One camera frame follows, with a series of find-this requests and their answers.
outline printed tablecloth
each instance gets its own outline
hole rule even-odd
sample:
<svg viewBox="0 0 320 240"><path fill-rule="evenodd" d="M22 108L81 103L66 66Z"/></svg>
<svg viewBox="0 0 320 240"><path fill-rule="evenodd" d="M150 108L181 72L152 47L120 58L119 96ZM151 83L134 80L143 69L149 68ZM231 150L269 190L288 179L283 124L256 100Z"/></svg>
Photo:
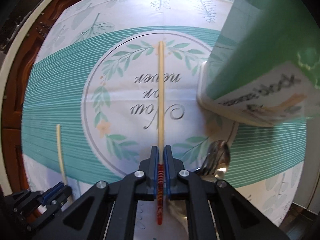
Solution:
<svg viewBox="0 0 320 240"><path fill-rule="evenodd" d="M82 0L50 30L28 81L22 149L32 190L61 181L56 124L75 198L99 180L137 170L157 144L157 46L165 43L165 144L194 170L208 145L228 140L226 180L279 225L304 160L306 124L238 124L200 108L196 87L233 0ZM226 44L234 41L225 39ZM140 202L135 239L185 239L165 208Z"/></svg>

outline leaf print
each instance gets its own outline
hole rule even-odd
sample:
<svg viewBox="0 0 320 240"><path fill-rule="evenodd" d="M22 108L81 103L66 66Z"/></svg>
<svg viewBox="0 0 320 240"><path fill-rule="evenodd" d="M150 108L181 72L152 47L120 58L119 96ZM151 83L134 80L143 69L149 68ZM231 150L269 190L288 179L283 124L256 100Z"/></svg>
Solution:
<svg viewBox="0 0 320 240"><path fill-rule="evenodd" d="M285 192L289 186L288 182L283 182L281 187L281 192Z"/></svg>
<svg viewBox="0 0 320 240"><path fill-rule="evenodd" d="M62 23L59 22L57 25L54 25L50 30L50 35L55 35L58 30L61 28Z"/></svg>
<svg viewBox="0 0 320 240"><path fill-rule="evenodd" d="M113 145L113 148L114 148L115 155L117 156L117 158L119 160L122 160L121 149L120 149L119 145L117 145L114 141L112 141L112 145Z"/></svg>
<svg viewBox="0 0 320 240"><path fill-rule="evenodd" d="M114 61L115 61L114 59L109 59L109 60L104 61L102 64L103 64L103 65L109 65L109 64L111 64L111 63L114 62Z"/></svg>
<svg viewBox="0 0 320 240"><path fill-rule="evenodd" d="M109 75L108 75L108 80L110 80L110 78L112 77L112 75L113 75L113 71L112 71L112 69L109 71Z"/></svg>
<svg viewBox="0 0 320 240"><path fill-rule="evenodd" d="M278 175L275 175L269 179L266 179L265 184L266 184L266 190L272 190L273 187L276 185L277 181L278 181Z"/></svg>
<svg viewBox="0 0 320 240"><path fill-rule="evenodd" d="M127 52L127 51L119 51L119 52L117 52L116 54L113 54L112 56L123 56L123 55L126 55L126 54L128 54L129 52Z"/></svg>
<svg viewBox="0 0 320 240"><path fill-rule="evenodd" d="M63 41L64 41L65 38L66 38L65 36L58 37L58 38L56 39L56 42L54 43L54 46L55 46L55 47L56 47L56 46L59 46L61 43L63 43Z"/></svg>
<svg viewBox="0 0 320 240"><path fill-rule="evenodd" d="M97 14L92 26L84 32L79 33L76 37L74 43L84 41L88 38L96 37L104 33L112 32L115 26L109 22L98 22L98 17L100 13Z"/></svg>
<svg viewBox="0 0 320 240"><path fill-rule="evenodd" d="M159 11L162 8L171 9L171 7L169 6L169 1L170 0L153 0L150 3L150 7L152 7L152 8L155 7L156 11Z"/></svg>
<svg viewBox="0 0 320 240"><path fill-rule="evenodd" d="M200 11L204 15L204 19L210 23L210 22L215 22L216 19L216 7L217 5L215 4L215 0L199 0L200 1Z"/></svg>
<svg viewBox="0 0 320 240"><path fill-rule="evenodd" d="M76 16L73 18L71 23L71 29L75 30L83 21L86 19L89 14L94 9L94 6L90 7L91 4L89 4L88 8L84 9L80 13L76 14Z"/></svg>
<svg viewBox="0 0 320 240"><path fill-rule="evenodd" d="M172 41L167 42L167 43L166 43L166 46L167 46L167 47L170 46L171 44L174 43L174 41L175 41L175 40L172 40Z"/></svg>
<svg viewBox="0 0 320 240"><path fill-rule="evenodd" d="M127 160L127 161L129 161L131 158L130 158L130 155L128 154L128 152L127 151L122 151L122 155L123 155L123 157Z"/></svg>
<svg viewBox="0 0 320 240"><path fill-rule="evenodd" d="M123 77L123 71L122 71L122 69L118 67L118 68L117 68L117 71L118 71L119 76L120 76L120 77Z"/></svg>
<svg viewBox="0 0 320 240"><path fill-rule="evenodd" d="M145 42L145 41L141 41L141 44L147 47L152 47L149 43Z"/></svg>
<svg viewBox="0 0 320 240"><path fill-rule="evenodd" d="M100 122L101 112L97 113L96 117L94 118L94 127L97 127L98 123Z"/></svg>
<svg viewBox="0 0 320 240"><path fill-rule="evenodd" d="M189 57L188 57L188 56L185 56L184 59L185 59L187 68L190 70L190 69L191 69L191 63L190 63Z"/></svg>
<svg viewBox="0 0 320 240"><path fill-rule="evenodd" d="M173 157L176 158L176 159L181 159L185 153L172 153L173 154Z"/></svg>
<svg viewBox="0 0 320 240"><path fill-rule="evenodd" d="M271 196L270 198L268 198L265 203L262 205L263 209L267 209L273 206L273 204L276 203L277 197L276 195Z"/></svg>
<svg viewBox="0 0 320 240"><path fill-rule="evenodd" d="M132 60L136 60L138 57L140 57L140 55L141 55L142 52L143 52L143 51L140 51L140 52L136 53L136 54L132 57Z"/></svg>
<svg viewBox="0 0 320 240"><path fill-rule="evenodd" d="M110 95L109 95L108 90L105 89L105 87L102 87L102 93L103 93L104 103L105 103L107 106L110 106Z"/></svg>
<svg viewBox="0 0 320 240"><path fill-rule="evenodd" d="M106 115L103 112L100 112L100 118L105 120L106 122L108 122L108 118L106 117Z"/></svg>
<svg viewBox="0 0 320 240"><path fill-rule="evenodd" d="M272 212L273 212L273 209L272 209L272 208L269 208L269 209L267 209L266 211L264 211L263 214L264 214L266 217L268 217L268 216L270 216L270 215L272 214Z"/></svg>
<svg viewBox="0 0 320 240"><path fill-rule="evenodd" d="M190 144L186 144L186 143L175 143L172 145L172 147L180 147L180 148L186 148L186 149L190 149L193 146Z"/></svg>
<svg viewBox="0 0 320 240"><path fill-rule="evenodd" d="M110 0L106 2L106 8L111 8L116 4L117 0Z"/></svg>
<svg viewBox="0 0 320 240"><path fill-rule="evenodd" d="M77 2L75 4L76 11L81 10L84 6L86 6L90 2L91 2L91 0L81 0L80 2Z"/></svg>
<svg viewBox="0 0 320 240"><path fill-rule="evenodd" d="M192 53L192 54L204 54L202 51L198 49L189 49L187 52Z"/></svg>
<svg viewBox="0 0 320 240"><path fill-rule="evenodd" d="M176 48L176 49L182 49L182 48L184 48L184 47L186 47L186 46L188 46L188 45L190 45L190 43L179 43L179 44L174 45L174 46L172 46L172 47L173 47L173 48Z"/></svg>
<svg viewBox="0 0 320 240"><path fill-rule="evenodd" d="M141 49L142 48L140 45L136 45L136 44L129 44L129 45L127 45L127 47L130 49Z"/></svg>
<svg viewBox="0 0 320 240"><path fill-rule="evenodd" d="M191 71L191 75L194 76L197 73L197 70L198 70L198 66L195 66Z"/></svg>
<svg viewBox="0 0 320 240"><path fill-rule="evenodd" d="M146 56L150 55L153 52L154 49L155 49L154 47L148 49L147 53L146 53Z"/></svg>
<svg viewBox="0 0 320 240"><path fill-rule="evenodd" d="M107 137L106 143L107 143L107 150L108 150L108 152L112 155L112 153L113 153L112 141L109 140L108 137Z"/></svg>
<svg viewBox="0 0 320 240"><path fill-rule="evenodd" d="M188 139L186 139L187 142L189 143L199 143L199 142L203 142L206 138L201 137L201 136L194 136L194 137L190 137Z"/></svg>
<svg viewBox="0 0 320 240"><path fill-rule="evenodd" d="M138 143L135 141L126 141L126 142L119 143L119 146L130 146L130 145L136 145L136 144Z"/></svg>
<svg viewBox="0 0 320 240"><path fill-rule="evenodd" d="M127 61L125 62L124 67L123 67L124 71L127 70L127 68L129 67L129 64L130 64L130 58L127 58Z"/></svg>
<svg viewBox="0 0 320 240"><path fill-rule="evenodd" d="M129 150L123 150L123 152L126 152L127 154L129 154L130 156L139 156L138 153L133 152L133 151L129 151Z"/></svg>
<svg viewBox="0 0 320 240"><path fill-rule="evenodd" d="M201 144L199 144L193 148L192 153L191 153L191 157L189 159L190 164L193 163L197 159L199 152L200 152L200 148L201 148Z"/></svg>
<svg viewBox="0 0 320 240"><path fill-rule="evenodd" d="M116 140L116 141L122 141L126 139L126 136L121 135L121 134L110 134L108 136L110 139L112 140Z"/></svg>
<svg viewBox="0 0 320 240"><path fill-rule="evenodd" d="M286 194L281 195L281 196L276 200L276 204L275 204L276 208L280 207L281 204L286 200L286 198L287 198L287 195L286 195Z"/></svg>
<svg viewBox="0 0 320 240"><path fill-rule="evenodd" d="M176 52L176 51L172 51L172 53L175 55L176 58L178 59L182 59L182 56L180 53Z"/></svg>
<svg viewBox="0 0 320 240"><path fill-rule="evenodd" d="M275 188L273 189L274 192L278 192L281 189L281 183L279 183Z"/></svg>
<svg viewBox="0 0 320 240"><path fill-rule="evenodd" d="M301 165L298 164L296 166L294 166L292 168L292 175L291 175L291 188L294 187L294 185L296 184L297 180L298 180L298 176L299 176L299 172L301 169Z"/></svg>
<svg viewBox="0 0 320 240"><path fill-rule="evenodd" d="M192 150L185 152L180 160L182 160L182 161L188 160L190 158L191 154L192 154Z"/></svg>

